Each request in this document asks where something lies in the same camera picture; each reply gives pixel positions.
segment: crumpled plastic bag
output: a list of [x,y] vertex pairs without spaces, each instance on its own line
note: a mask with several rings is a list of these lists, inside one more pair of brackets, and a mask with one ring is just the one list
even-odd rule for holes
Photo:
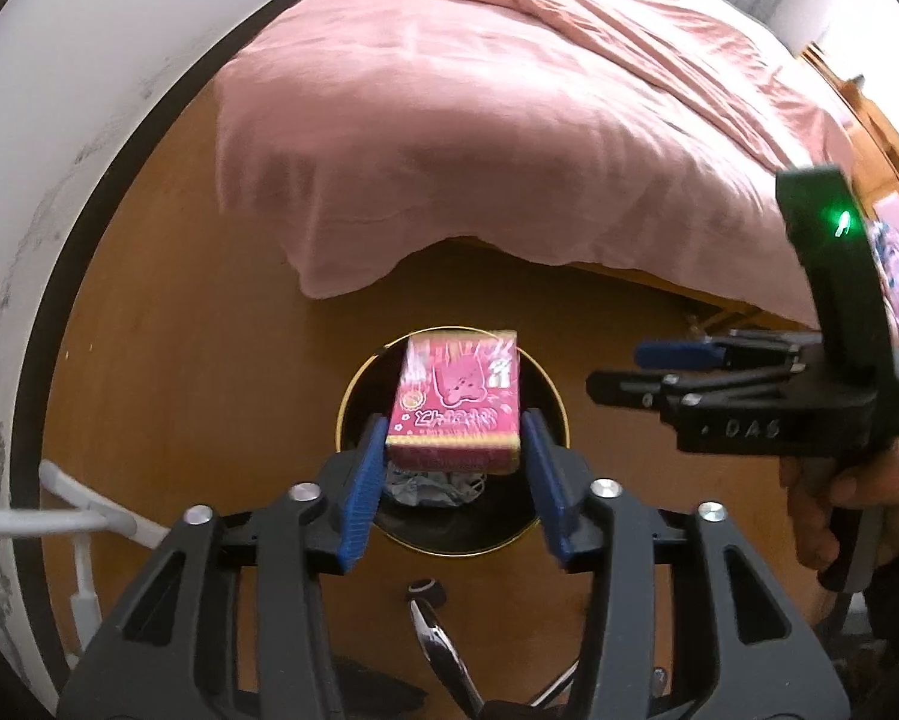
[[456,508],[474,502],[485,487],[483,473],[404,471],[386,464],[385,489],[405,506]]

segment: device handle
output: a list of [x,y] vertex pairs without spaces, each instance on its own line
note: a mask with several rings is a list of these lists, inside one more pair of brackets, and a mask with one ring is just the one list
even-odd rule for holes
[[[810,495],[820,495],[832,477],[850,466],[859,464],[863,457],[872,457],[872,450],[856,454],[843,461],[831,458],[803,460],[803,482]],[[840,543],[840,555],[835,562],[818,574],[824,589],[839,593],[857,593],[866,590],[876,569],[877,550],[883,537],[885,508],[832,510],[830,530]]]

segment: bed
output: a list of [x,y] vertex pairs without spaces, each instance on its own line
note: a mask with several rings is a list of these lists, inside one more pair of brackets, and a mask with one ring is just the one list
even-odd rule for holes
[[813,325],[774,172],[838,95],[720,0],[304,0],[222,71],[217,189],[312,298],[475,239]]

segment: wooden floor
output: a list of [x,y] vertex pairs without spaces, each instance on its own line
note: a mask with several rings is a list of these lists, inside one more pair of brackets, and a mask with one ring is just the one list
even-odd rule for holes
[[[723,501],[811,608],[814,579],[793,560],[774,461],[681,456],[653,415],[587,399],[592,368],[629,365],[643,338],[685,332],[676,298],[456,244],[419,252],[357,293],[304,298],[265,231],[217,211],[214,113],[206,93],[184,112],[96,254],[53,382],[49,459],[167,525],[195,503],[261,506],[331,453],[347,382],[381,343],[438,324],[513,328],[558,386],[573,447],[596,471],[661,507]],[[112,535],[95,536],[93,548],[110,608],[146,551]],[[59,630],[75,651],[70,546],[48,539],[45,556]],[[419,654],[403,602],[405,586],[427,576],[446,584],[440,614],[485,696],[524,701],[573,661],[587,583],[556,569],[539,530],[469,560],[423,557],[374,532],[355,572],[325,583],[332,644],[429,691],[422,716],[458,715]],[[663,622],[661,664],[668,636]],[[250,653],[251,631],[244,638]]]

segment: hand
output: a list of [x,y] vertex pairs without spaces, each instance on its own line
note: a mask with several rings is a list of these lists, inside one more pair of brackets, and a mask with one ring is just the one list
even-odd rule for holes
[[877,565],[899,556],[899,440],[864,466],[835,477],[821,495],[806,490],[799,461],[780,461],[780,485],[787,490],[787,511],[793,520],[796,555],[807,568],[822,571],[840,555],[840,543],[827,527],[832,507],[865,509],[885,506],[883,540]]

